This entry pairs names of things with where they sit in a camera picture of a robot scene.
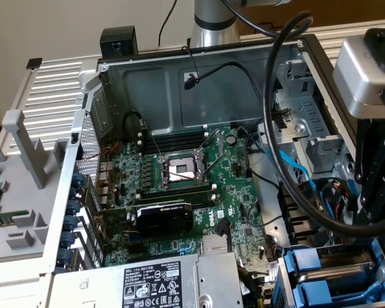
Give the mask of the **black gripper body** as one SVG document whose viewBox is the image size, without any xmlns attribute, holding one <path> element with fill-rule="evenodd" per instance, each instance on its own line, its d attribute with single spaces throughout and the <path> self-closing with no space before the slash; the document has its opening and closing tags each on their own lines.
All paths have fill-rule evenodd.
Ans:
<svg viewBox="0 0 385 308">
<path fill-rule="evenodd" d="M 359 119 L 356 153 L 372 153 L 385 148 L 385 119 Z"/>
</svg>

